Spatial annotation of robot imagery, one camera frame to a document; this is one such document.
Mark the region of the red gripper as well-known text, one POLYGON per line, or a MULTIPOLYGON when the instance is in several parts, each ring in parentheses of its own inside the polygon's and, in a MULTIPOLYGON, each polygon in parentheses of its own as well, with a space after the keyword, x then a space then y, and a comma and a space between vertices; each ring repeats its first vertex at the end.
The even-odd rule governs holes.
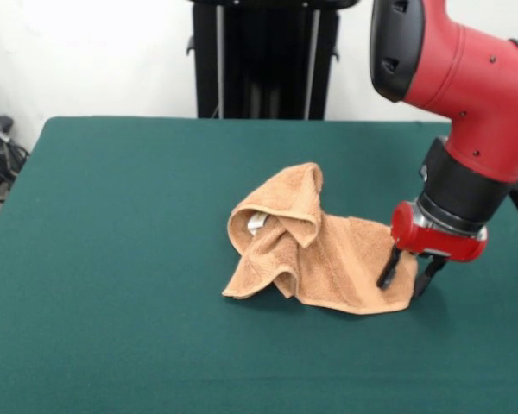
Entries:
POLYGON ((394 246, 376 286, 387 289, 392 283, 401 259, 402 251, 410 254, 433 255, 425 270, 414 282, 414 297, 422 296, 434 276, 446 265, 447 260, 471 262, 477 259, 487 245, 487 227, 474 235, 460 235, 439 226, 425 216, 417 203, 399 203, 392 215, 390 234, 394 246))

